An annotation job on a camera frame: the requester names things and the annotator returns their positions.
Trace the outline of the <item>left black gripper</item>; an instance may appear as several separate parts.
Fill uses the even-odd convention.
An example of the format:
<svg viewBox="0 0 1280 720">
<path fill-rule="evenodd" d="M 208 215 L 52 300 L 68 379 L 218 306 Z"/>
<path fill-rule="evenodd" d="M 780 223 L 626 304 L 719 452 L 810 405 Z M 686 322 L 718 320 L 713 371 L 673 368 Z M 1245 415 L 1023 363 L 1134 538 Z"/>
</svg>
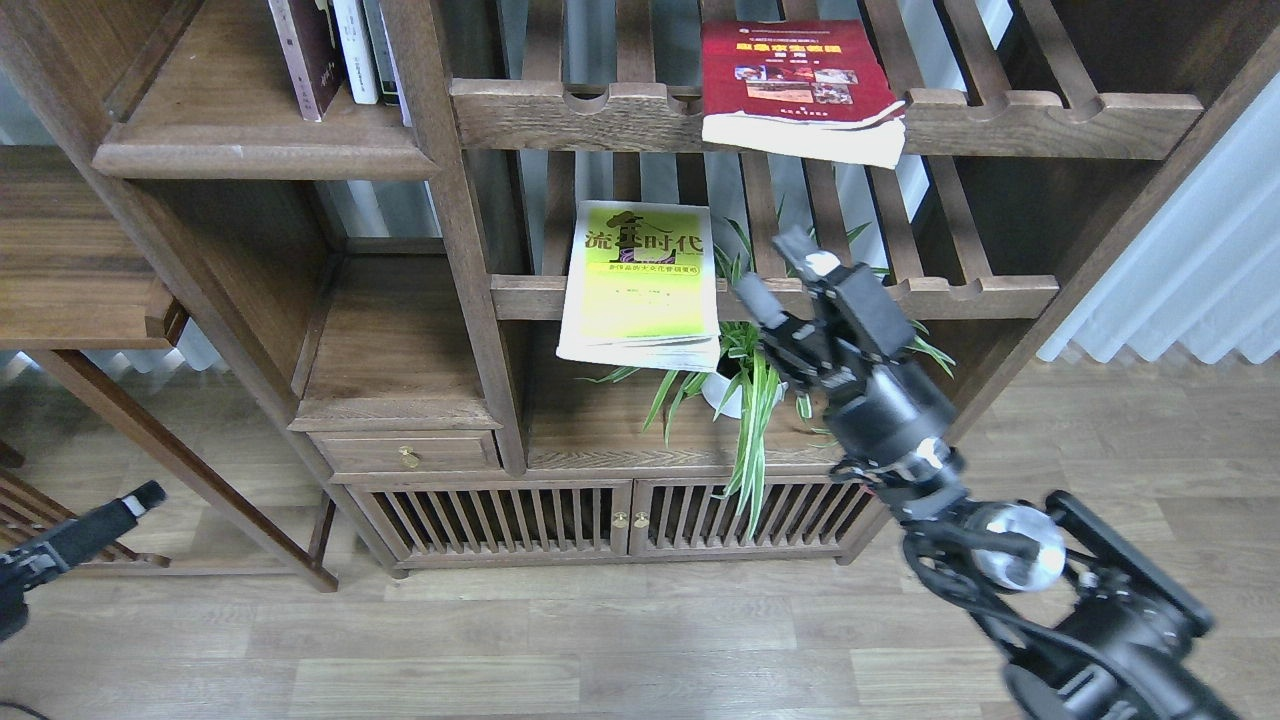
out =
<svg viewBox="0 0 1280 720">
<path fill-rule="evenodd" d="M 166 491 L 148 480 L 120 498 L 79 518 L 65 520 L 1 559 L 1 642 L 28 621 L 26 592 L 70 571 L 115 543 L 138 520 L 166 500 Z"/>
</svg>

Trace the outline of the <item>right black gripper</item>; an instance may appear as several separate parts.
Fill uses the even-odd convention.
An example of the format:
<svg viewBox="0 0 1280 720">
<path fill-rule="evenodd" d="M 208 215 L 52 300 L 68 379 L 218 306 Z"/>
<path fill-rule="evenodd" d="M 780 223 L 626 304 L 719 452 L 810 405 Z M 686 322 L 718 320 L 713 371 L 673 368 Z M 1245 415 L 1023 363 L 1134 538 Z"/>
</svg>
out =
<svg viewBox="0 0 1280 720">
<path fill-rule="evenodd" d="M 826 402 L 824 424 L 863 471 L 941 471 L 957 459 L 945 441 L 954 409 L 904 354 L 910 320 L 865 264 L 847 265 L 806 232 L 772 243 L 817 302 L 835 316 L 803 320 L 785 311 L 755 272 L 733 282 L 751 322 L 765 331 L 765 355 L 800 395 Z"/>
</svg>

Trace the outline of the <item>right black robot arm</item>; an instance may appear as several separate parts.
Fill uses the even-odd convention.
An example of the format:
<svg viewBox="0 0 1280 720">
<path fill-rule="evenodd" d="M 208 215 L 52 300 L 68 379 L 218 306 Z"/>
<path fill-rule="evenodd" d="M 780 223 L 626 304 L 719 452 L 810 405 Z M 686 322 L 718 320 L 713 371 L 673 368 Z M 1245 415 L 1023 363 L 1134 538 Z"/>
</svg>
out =
<svg viewBox="0 0 1280 720">
<path fill-rule="evenodd" d="M 1211 611 L 1066 491 L 1041 503 L 974 498 L 946 438 L 955 409 L 916 363 L 918 331 L 881 275 L 805 231 L 773 245 L 812 313 L 792 314 L 755 272 L 731 272 L 762 354 L 823 398 L 844 452 L 831 478 L 883 503 L 920 584 L 996 646 L 1021 716 L 1236 717 L 1187 666 Z"/>
</svg>

